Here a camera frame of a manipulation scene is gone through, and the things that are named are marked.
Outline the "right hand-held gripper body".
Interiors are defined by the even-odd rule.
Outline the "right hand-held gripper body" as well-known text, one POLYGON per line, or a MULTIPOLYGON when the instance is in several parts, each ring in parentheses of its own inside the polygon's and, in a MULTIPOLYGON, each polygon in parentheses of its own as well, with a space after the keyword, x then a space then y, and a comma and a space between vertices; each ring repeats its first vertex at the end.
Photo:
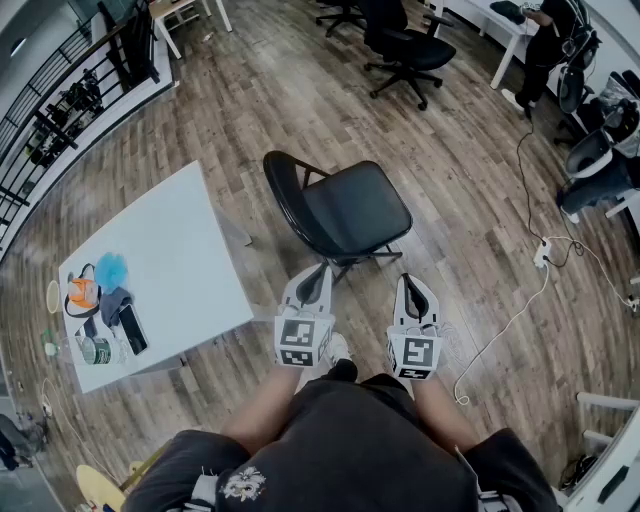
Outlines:
POLYGON ((435 374, 443 346, 437 313, 427 310, 423 316, 411 316, 406 303, 397 302, 387 339, 390 365, 396 378, 428 380, 435 374))

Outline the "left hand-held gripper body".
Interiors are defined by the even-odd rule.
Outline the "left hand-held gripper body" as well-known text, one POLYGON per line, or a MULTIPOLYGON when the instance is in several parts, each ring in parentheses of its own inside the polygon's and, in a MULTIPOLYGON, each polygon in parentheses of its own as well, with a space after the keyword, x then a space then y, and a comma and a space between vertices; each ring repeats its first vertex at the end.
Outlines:
POLYGON ((331 338, 334 315, 318 302, 305 306, 280 304, 274 317, 274 350, 279 365, 317 367, 331 338))

